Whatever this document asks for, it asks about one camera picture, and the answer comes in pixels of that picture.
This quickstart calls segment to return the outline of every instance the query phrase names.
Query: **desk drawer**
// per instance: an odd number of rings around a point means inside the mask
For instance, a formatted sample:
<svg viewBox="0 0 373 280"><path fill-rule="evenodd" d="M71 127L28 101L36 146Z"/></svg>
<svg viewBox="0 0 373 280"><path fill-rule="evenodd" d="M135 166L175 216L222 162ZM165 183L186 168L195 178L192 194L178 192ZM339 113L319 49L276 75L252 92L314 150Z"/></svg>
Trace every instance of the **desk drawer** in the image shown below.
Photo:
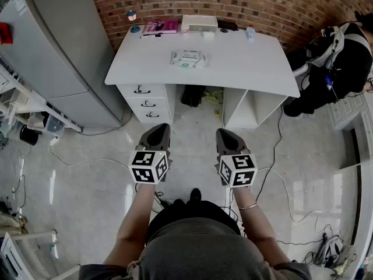
<svg viewBox="0 0 373 280"><path fill-rule="evenodd" d="M135 110L135 115L142 123L170 123L171 117L168 111Z"/></svg>
<svg viewBox="0 0 373 280"><path fill-rule="evenodd" d="M163 110L163 111L168 111L168 105L167 105L167 100L163 98L147 98L147 97L127 97L126 98L127 103L129 106L136 110L136 109L141 109L141 110Z"/></svg>
<svg viewBox="0 0 373 280"><path fill-rule="evenodd" d="M166 97L163 84L117 85L124 97Z"/></svg>

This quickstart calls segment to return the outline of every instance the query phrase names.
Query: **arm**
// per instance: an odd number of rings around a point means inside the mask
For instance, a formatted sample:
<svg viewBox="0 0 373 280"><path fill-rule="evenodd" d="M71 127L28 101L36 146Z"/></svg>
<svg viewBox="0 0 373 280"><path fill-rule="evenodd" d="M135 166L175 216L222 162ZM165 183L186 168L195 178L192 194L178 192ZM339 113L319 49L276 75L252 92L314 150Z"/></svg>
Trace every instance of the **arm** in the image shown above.
<svg viewBox="0 0 373 280"><path fill-rule="evenodd" d="M126 268L129 263L139 259L145 246L154 192L155 185L139 186L136 197L119 227L115 246L104 264Z"/></svg>
<svg viewBox="0 0 373 280"><path fill-rule="evenodd" d="M254 196L246 187L234 188L233 193L239 208L245 208L255 203ZM278 245L275 232L258 205L240 210L240 214L248 239L257 246L264 260L271 267L290 262Z"/></svg>

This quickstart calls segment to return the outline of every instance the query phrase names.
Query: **white desk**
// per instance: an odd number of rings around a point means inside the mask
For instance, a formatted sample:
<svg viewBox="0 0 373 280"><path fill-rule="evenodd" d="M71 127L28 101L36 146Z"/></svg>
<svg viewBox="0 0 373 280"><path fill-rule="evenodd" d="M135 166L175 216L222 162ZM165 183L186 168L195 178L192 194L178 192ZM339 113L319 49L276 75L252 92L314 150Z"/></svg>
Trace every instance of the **white desk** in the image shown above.
<svg viewBox="0 0 373 280"><path fill-rule="evenodd" d="M218 31L210 40L200 33L152 38L140 38L141 34L142 30L127 33L105 83L118 86L142 122L172 123L175 84L226 88L226 127L256 128L288 96L300 95L275 37L257 33L255 42L249 43L243 30ZM170 65L171 52L177 49L203 51L210 58L208 66L188 69Z"/></svg>

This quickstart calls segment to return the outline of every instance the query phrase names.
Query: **tiled floor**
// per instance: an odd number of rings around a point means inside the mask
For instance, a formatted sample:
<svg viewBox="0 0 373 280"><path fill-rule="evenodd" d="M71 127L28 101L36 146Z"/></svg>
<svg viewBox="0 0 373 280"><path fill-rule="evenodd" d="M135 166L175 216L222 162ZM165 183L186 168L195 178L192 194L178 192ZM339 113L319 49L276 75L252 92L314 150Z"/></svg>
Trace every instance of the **tiled floor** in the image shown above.
<svg viewBox="0 0 373 280"><path fill-rule="evenodd" d="M221 117L214 115L214 109L221 109L221 105L208 101L203 101L198 108L177 105L170 148L173 163L166 183L157 188L164 192L164 199L187 200L191 189L198 187L203 199L221 206L228 204L229 194L221 186L214 168L217 163L215 131L221 127ZM273 145L279 138L279 115L278 109L254 131L235 130L256 155L260 168L269 167L273 160ZM353 153L349 134L332 130L326 107L316 111L313 120L308 117L293 120L283 115L280 129L283 139L276 148L274 168L285 179L294 218L299 220L310 211L320 211L316 230L330 223L334 233L341 230L348 241L355 219L354 173L348 169L344 173L337 171L346 165L347 155ZM52 150L68 164L106 158L127 165L130 151L146 130L136 117L123 129L107 135L86 137L67 130ZM29 219L29 229L58 231L59 260L55 262L59 271L78 263L102 263L115 242L119 224L135 193L131 176L113 162L84 162L66 167L51 156L50 139L41 136L24 159L27 197L22 212ZM28 150L28 146L23 142L11 142L1 152L3 198L11 196L16 183L13 160L19 175L20 149ZM254 195L258 194L265 173L258 173L252 186ZM22 188L17 200L18 205L22 204ZM304 243L322 237L322 233L314 229L316 214L301 223L292 221L283 182L273 172L267 177L259 205L279 240ZM233 210L238 213L234 202ZM318 243L280 245L292 260L298 261L319 247ZM312 273L317 274L315 279L324 279L330 274L320 268L313 268Z"/></svg>

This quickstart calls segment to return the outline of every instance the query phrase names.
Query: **gray refrigerator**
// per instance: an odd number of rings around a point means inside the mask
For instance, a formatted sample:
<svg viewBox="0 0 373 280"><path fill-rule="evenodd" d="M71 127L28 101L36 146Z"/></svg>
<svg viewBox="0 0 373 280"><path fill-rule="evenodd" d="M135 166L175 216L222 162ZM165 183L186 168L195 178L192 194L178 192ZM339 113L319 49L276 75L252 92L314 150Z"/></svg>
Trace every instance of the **gray refrigerator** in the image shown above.
<svg viewBox="0 0 373 280"><path fill-rule="evenodd" d="M104 84L114 58L93 0L9 0L0 22L13 44L0 57L83 127L119 127L124 98Z"/></svg>

